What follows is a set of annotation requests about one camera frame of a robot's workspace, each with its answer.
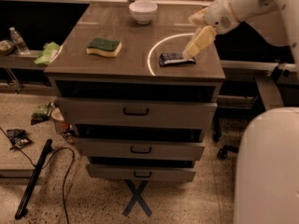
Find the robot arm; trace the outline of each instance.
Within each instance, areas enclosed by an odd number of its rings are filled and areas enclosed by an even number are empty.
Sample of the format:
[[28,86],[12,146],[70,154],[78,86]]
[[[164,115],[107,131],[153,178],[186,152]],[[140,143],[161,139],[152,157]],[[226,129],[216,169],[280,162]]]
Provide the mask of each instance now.
[[189,22],[198,25],[200,28],[194,34],[192,41],[183,51],[184,57],[196,55],[203,49],[203,39],[206,30],[203,27],[208,26],[208,31],[215,30],[215,33],[209,33],[209,44],[212,43],[217,34],[226,34],[237,27],[240,22],[248,18],[262,16],[276,9],[281,13],[284,20],[284,26],[292,48],[292,55],[295,62],[299,64],[299,0],[217,0],[209,7],[189,17]]

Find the brown tabletop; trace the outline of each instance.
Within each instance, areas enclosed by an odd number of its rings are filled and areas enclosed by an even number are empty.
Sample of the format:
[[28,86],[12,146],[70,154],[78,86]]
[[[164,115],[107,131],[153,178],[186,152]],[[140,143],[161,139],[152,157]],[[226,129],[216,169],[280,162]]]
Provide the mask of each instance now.
[[[138,24],[129,4],[91,3],[65,40],[59,56],[46,68],[49,75],[149,78],[154,80],[214,81],[225,76],[214,45],[201,51],[196,65],[161,67],[162,52],[182,52],[196,27],[188,17],[195,5],[158,5],[150,24]],[[87,45],[96,37],[122,43],[116,58],[87,55]]]

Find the black cable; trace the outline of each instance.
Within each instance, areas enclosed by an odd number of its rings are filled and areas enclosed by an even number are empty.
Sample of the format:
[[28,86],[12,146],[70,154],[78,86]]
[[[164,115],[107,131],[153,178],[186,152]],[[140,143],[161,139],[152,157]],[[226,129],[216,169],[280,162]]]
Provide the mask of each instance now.
[[[7,139],[9,140],[7,134],[5,133],[5,131],[4,131],[1,127],[0,127],[0,130],[1,130],[1,132],[7,137]],[[21,152],[21,153],[22,153],[22,154],[29,160],[29,162],[31,162],[31,164],[32,164],[34,167],[36,167],[36,165],[33,164],[32,160],[29,158],[29,156],[28,156],[27,154],[25,154],[25,153],[24,153],[20,148],[18,148],[18,147],[14,147],[14,148],[16,148],[17,150],[19,150],[19,152]],[[72,155],[72,161],[71,161],[71,163],[69,164],[68,169],[67,169],[67,171],[66,171],[66,173],[65,173],[65,176],[64,176],[63,191],[62,191],[62,193],[63,193],[64,213],[65,213],[65,217],[66,217],[66,222],[67,222],[67,224],[68,224],[68,223],[69,223],[69,220],[68,220],[68,214],[67,214],[67,209],[66,209],[66,204],[65,204],[65,198],[64,198],[64,186],[65,186],[66,178],[67,178],[67,176],[68,176],[68,174],[69,174],[69,172],[70,172],[70,170],[71,170],[71,167],[72,167],[72,165],[73,165],[73,163],[74,163],[74,161],[75,161],[75,152],[74,152],[74,150],[73,150],[72,148],[70,148],[70,147],[61,147],[61,148],[57,149],[55,152],[52,153],[52,155],[51,155],[50,158],[48,159],[47,163],[42,167],[42,169],[44,169],[44,168],[47,167],[47,165],[50,163],[50,161],[51,161],[51,159],[54,157],[54,155],[56,155],[59,151],[64,150],[64,149],[68,149],[68,150],[70,150],[70,151],[72,152],[72,154],[73,154],[73,155]]]
[[50,160],[53,158],[53,156],[54,156],[55,154],[57,154],[59,151],[63,150],[63,149],[69,149],[69,150],[72,152],[72,154],[73,154],[72,161],[71,161],[71,163],[69,164],[68,169],[67,169],[67,171],[66,171],[66,173],[65,173],[65,176],[64,176],[63,191],[62,191],[62,193],[63,193],[64,213],[65,213],[65,217],[66,217],[66,223],[68,224],[68,223],[69,223],[69,220],[68,220],[68,214],[67,214],[67,209],[66,209],[66,204],[65,204],[64,186],[65,186],[66,178],[67,178],[67,176],[68,176],[68,174],[69,174],[69,172],[70,172],[70,170],[71,170],[71,167],[72,167],[72,165],[73,165],[73,163],[74,163],[74,161],[75,161],[75,152],[74,152],[74,150],[73,150],[72,148],[70,148],[70,147],[61,147],[61,148],[57,149],[57,150],[50,156],[48,162],[45,164],[45,166],[44,166],[42,169],[46,168],[47,165],[49,164]]

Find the green cloth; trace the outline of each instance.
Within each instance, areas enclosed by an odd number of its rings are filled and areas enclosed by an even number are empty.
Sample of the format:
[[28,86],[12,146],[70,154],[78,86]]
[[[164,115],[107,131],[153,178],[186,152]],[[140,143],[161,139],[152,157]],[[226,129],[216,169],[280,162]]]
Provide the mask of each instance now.
[[46,43],[44,45],[43,51],[36,58],[35,64],[37,64],[38,66],[50,64],[53,58],[58,53],[59,48],[60,46],[55,42]]

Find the yellow sponge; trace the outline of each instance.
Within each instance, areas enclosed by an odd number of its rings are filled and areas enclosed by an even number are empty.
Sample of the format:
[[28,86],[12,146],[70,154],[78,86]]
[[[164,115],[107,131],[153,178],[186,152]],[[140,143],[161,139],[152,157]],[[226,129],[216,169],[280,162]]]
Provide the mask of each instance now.
[[104,38],[95,38],[87,46],[88,55],[95,54],[104,57],[116,57],[121,50],[121,42],[116,40],[107,40]]

